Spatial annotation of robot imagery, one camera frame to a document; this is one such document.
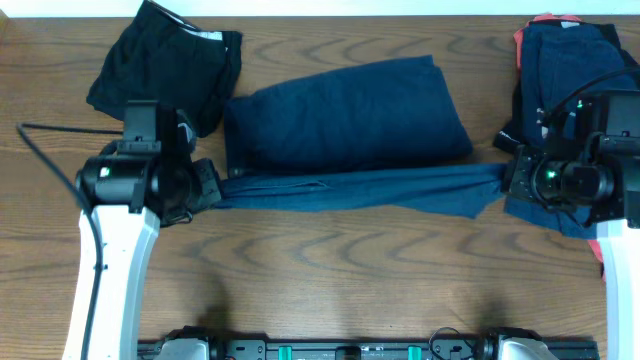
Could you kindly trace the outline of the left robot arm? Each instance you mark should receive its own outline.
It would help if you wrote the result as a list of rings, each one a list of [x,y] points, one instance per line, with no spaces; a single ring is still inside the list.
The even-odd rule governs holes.
[[[183,112],[131,101],[121,139],[78,171],[81,255],[64,358],[136,357],[146,272],[160,229],[189,223],[222,199],[212,161],[191,158],[196,140]]]

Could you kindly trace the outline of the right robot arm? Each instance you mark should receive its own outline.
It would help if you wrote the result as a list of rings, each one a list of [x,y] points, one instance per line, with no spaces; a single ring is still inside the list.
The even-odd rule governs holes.
[[[577,100],[575,135],[550,134],[541,148],[521,145],[502,192],[597,228],[606,277],[608,356],[639,356],[639,94],[587,93]]]

